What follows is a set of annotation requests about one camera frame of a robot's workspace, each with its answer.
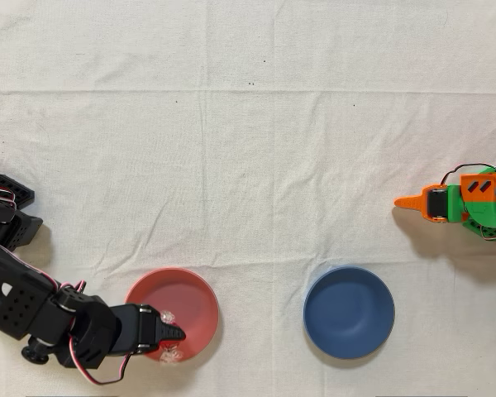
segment table surface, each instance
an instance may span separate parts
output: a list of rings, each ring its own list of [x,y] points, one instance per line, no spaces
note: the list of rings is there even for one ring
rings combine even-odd
[[[496,397],[496,243],[393,209],[468,161],[496,164],[496,0],[0,0],[0,173],[45,221],[17,254],[109,304],[181,266],[222,316],[106,388],[0,333],[0,395]],[[303,331],[341,264],[396,305],[357,361]]]

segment orange pointed tip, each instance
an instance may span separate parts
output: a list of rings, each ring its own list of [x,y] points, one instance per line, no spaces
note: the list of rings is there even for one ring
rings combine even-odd
[[[395,200],[395,205],[400,208],[422,210],[422,194],[416,196],[404,196]]]

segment red and white wire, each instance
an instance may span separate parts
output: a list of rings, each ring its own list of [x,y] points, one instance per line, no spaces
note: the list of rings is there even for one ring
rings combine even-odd
[[[114,380],[100,381],[100,380],[95,379],[92,375],[90,375],[90,373],[79,362],[79,359],[75,355],[74,337],[71,337],[71,336],[69,337],[69,354],[71,355],[72,361],[74,362],[75,366],[77,367],[79,372],[81,372],[81,375],[83,375],[84,378],[88,382],[90,382],[94,385],[110,385],[112,383],[117,383],[120,380],[122,380],[123,377],[125,376],[126,365],[128,364],[129,360],[131,359],[131,353],[125,355],[125,357],[123,358],[123,362],[119,367],[119,378],[116,378]]]
[[[7,188],[1,188],[0,187],[0,192],[9,193],[11,195],[11,200],[13,200],[13,201],[15,201],[15,199],[17,198],[17,196],[13,193],[13,191],[9,190]]]
[[[483,234],[483,228],[481,227],[479,229],[479,232],[481,233],[481,237],[486,241],[486,242],[491,242],[492,240],[496,240],[496,237],[485,237]]]

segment black wire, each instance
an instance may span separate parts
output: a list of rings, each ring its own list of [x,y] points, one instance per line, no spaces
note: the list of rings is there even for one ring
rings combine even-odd
[[[467,164],[461,164],[461,165],[458,165],[457,167],[455,167],[452,171],[448,171],[445,174],[445,176],[443,176],[443,179],[441,180],[441,184],[445,184],[446,178],[448,178],[448,175],[455,173],[459,168],[468,167],[468,166],[471,166],[471,165],[484,165],[485,167],[490,167],[490,168],[496,170],[496,166],[495,165],[491,165],[491,164],[487,164],[487,163],[467,163]]]

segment clear plastic object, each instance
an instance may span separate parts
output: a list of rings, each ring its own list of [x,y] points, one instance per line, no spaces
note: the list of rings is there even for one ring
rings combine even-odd
[[[167,310],[162,310],[160,312],[160,318],[166,324],[176,324],[174,314]],[[162,354],[160,356],[160,361],[173,363],[182,360],[184,354],[178,350],[178,346],[178,343],[162,343]]]

